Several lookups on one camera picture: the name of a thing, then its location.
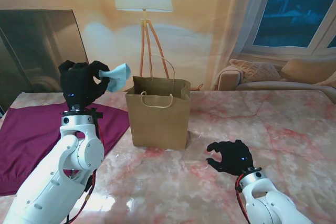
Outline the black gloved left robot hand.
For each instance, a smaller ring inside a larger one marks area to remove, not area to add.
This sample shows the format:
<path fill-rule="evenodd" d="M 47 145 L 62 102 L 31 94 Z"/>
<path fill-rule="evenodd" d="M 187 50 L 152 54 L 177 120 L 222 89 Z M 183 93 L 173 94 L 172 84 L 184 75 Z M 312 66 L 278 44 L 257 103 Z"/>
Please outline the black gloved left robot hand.
<path fill-rule="evenodd" d="M 109 71 L 108 66 L 99 61 L 88 64 L 67 60 L 58 69 L 69 110 L 84 110 L 105 93 L 109 84 L 109 78 L 99 77 L 100 70 Z"/>

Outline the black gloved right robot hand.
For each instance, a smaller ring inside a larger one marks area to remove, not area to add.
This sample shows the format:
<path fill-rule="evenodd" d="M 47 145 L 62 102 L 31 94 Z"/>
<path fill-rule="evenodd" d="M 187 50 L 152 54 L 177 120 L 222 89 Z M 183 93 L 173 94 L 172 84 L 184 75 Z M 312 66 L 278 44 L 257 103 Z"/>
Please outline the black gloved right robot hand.
<path fill-rule="evenodd" d="M 206 159 L 208 164 L 218 172 L 240 176 L 243 171 L 254 168 L 252 154 L 241 140 L 213 142 L 207 147 L 207 151 L 221 154 L 220 162 L 213 158 Z"/>

